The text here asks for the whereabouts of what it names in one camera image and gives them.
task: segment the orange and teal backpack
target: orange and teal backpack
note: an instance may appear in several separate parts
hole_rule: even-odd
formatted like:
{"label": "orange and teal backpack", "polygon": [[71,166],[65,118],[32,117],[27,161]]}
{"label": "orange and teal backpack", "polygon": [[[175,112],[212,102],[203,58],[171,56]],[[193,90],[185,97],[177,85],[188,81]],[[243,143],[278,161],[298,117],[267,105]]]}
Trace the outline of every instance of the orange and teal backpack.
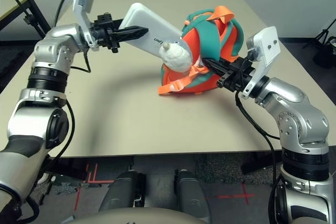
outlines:
{"label": "orange and teal backpack", "polygon": [[180,73],[163,64],[159,94],[200,93],[216,88],[220,77],[202,66],[202,58],[235,61],[243,45],[244,34],[233,12],[226,6],[217,6],[190,14],[184,22],[182,38],[189,45],[193,65],[189,71]]}

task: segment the beige tabletop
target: beige tabletop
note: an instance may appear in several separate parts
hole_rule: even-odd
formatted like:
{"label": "beige tabletop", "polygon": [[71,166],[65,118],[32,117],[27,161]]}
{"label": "beige tabletop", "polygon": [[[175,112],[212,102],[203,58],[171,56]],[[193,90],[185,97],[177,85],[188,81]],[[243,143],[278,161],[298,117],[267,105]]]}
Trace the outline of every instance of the beige tabletop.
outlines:
{"label": "beige tabletop", "polygon": [[15,0],[0,0],[0,20],[6,17],[9,13],[19,8]]}
{"label": "beige tabletop", "polygon": [[[245,37],[265,24],[244,0],[95,0],[90,19],[110,12],[125,16],[140,2],[176,27],[199,9],[228,6]],[[59,24],[75,23],[67,10]],[[336,107],[301,64],[281,44],[281,55],[268,76],[300,87],[330,122],[329,143],[336,145]],[[244,44],[240,55],[245,57]],[[76,132],[64,156],[112,156],[163,153],[262,151],[269,147],[235,105],[234,94],[216,89],[200,95],[159,96],[161,60],[126,43],[118,54],[101,48],[89,52],[92,73],[72,70],[66,95],[76,117]],[[33,57],[23,65],[0,95],[0,147],[6,144],[6,126],[20,90],[25,87]],[[74,66],[85,67],[81,54]],[[270,134],[278,135],[274,119],[252,99],[244,101],[250,115]],[[280,149],[278,140],[271,140]],[[60,148],[50,153],[55,156]]]}

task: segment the orange strap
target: orange strap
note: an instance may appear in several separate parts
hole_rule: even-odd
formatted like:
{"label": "orange strap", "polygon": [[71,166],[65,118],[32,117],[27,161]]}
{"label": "orange strap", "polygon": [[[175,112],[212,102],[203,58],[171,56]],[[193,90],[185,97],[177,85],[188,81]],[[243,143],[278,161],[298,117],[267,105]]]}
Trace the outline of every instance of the orange strap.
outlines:
{"label": "orange strap", "polygon": [[206,20],[220,19],[223,24],[226,24],[234,17],[235,17],[234,13],[229,8],[221,5],[221,6],[217,6],[215,8],[214,13],[212,13],[212,15]]}
{"label": "orange strap", "polygon": [[198,62],[190,67],[189,74],[175,81],[170,81],[168,79],[168,84],[159,87],[157,90],[158,94],[166,94],[169,92],[178,92],[188,86],[199,73],[208,73],[209,69],[207,67],[198,67]]}

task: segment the white phone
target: white phone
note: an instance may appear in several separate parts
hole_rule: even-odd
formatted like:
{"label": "white phone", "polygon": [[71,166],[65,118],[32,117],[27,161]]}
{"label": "white phone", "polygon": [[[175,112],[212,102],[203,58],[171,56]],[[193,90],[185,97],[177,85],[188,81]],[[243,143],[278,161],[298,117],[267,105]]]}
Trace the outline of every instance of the white phone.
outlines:
{"label": "white phone", "polygon": [[191,54],[188,44],[181,38],[182,32],[143,4],[131,5],[119,29],[130,26],[141,26],[149,30],[139,39],[126,41],[130,45],[160,57],[162,43],[177,43]]}

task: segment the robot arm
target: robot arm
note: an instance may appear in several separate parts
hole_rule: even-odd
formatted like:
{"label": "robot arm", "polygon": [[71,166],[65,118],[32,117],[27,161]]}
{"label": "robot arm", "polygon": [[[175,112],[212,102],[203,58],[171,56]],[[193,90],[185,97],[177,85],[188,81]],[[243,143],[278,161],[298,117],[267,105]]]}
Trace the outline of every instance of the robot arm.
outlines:
{"label": "robot arm", "polygon": [[265,76],[275,57],[274,52],[265,49],[276,45],[278,38],[276,33],[267,33],[267,38],[263,39],[262,34],[265,33],[261,31],[247,43],[248,58],[259,61],[256,70],[251,67],[251,61],[244,62],[242,58],[233,63],[203,59],[203,63],[221,76],[218,87],[232,92],[243,90],[243,96],[255,99],[256,104],[265,108],[278,125],[283,185],[277,188],[277,221],[292,223],[299,217],[309,217],[311,222],[307,223],[315,220],[335,223],[333,179],[329,175],[328,120],[310,104],[303,91],[277,78]]}

